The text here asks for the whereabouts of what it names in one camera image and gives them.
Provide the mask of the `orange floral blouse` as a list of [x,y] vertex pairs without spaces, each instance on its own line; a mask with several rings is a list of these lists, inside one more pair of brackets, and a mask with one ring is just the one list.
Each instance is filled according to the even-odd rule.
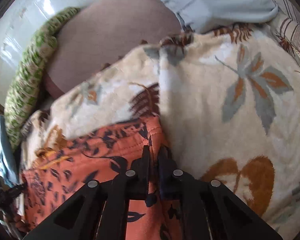
[[148,116],[104,126],[87,135],[62,143],[59,150],[45,150],[31,168],[22,172],[27,182],[23,218],[34,229],[55,209],[92,179],[112,180],[128,170],[149,147],[151,175],[149,195],[131,201],[128,239],[181,239],[178,204],[161,200],[157,158],[166,145],[159,118]]

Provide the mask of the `blue folded cloth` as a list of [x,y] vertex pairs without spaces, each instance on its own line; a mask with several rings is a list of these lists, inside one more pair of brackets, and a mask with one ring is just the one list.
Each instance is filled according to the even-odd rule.
[[0,115],[0,163],[4,182],[9,187],[19,184],[19,174],[12,147],[7,136],[5,118]]

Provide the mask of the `green checkered pillow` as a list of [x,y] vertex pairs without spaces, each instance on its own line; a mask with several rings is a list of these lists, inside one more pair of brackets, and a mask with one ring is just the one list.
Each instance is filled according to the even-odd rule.
[[4,118],[8,140],[13,151],[21,141],[21,128],[33,111],[46,64],[57,49],[56,34],[81,9],[67,7],[47,20],[31,37],[9,86]]

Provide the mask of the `cream leaf-print blanket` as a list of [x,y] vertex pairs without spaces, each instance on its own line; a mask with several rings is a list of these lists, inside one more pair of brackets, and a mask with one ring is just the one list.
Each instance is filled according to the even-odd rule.
[[136,47],[49,114],[32,115],[23,171],[45,150],[148,116],[159,118],[179,168],[220,180],[282,238],[298,234],[300,67],[264,31],[242,26]]

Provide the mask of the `mauve bed sheet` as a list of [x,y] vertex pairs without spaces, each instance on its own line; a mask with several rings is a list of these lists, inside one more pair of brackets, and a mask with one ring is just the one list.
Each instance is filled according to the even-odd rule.
[[180,30],[177,17],[160,0],[99,0],[57,33],[44,88],[57,99],[134,47]]

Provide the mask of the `striped floral quilt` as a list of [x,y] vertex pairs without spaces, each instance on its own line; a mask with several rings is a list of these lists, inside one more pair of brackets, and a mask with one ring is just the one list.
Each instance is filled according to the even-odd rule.
[[295,0],[273,0],[279,13],[270,23],[271,32],[281,47],[300,59],[300,7]]

